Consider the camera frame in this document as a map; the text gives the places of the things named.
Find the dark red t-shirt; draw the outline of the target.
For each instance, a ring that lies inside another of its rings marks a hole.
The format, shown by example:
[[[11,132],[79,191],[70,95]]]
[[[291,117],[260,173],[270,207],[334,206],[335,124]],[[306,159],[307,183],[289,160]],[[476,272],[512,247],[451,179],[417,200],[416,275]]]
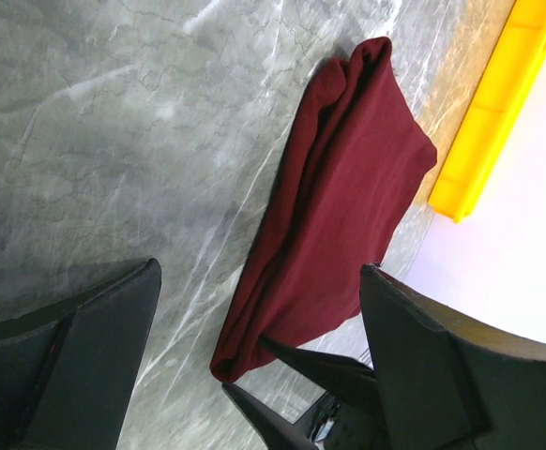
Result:
[[[299,104],[265,215],[210,370],[232,383],[360,311],[359,269],[385,257],[437,151],[413,116],[375,37],[328,60]]]

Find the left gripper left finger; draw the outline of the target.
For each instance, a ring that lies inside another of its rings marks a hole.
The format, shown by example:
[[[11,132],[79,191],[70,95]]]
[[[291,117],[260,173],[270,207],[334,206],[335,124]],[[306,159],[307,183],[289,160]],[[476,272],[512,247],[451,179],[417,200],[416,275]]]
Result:
[[[159,301],[157,259],[0,322],[0,449],[114,449]]]

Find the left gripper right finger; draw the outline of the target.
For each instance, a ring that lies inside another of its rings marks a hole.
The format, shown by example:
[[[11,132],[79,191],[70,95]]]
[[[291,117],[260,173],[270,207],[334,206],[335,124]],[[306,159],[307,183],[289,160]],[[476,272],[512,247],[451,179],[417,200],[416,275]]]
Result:
[[[546,449],[546,344],[469,317],[373,265],[362,319],[394,449]]]

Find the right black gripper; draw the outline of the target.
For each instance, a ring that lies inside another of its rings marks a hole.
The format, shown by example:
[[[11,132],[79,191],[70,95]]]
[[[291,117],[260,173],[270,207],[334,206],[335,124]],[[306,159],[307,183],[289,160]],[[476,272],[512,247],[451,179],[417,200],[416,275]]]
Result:
[[[374,370],[338,354],[293,348],[260,336],[259,344],[324,388],[296,426],[243,388],[222,390],[271,450],[389,449],[390,440]]]

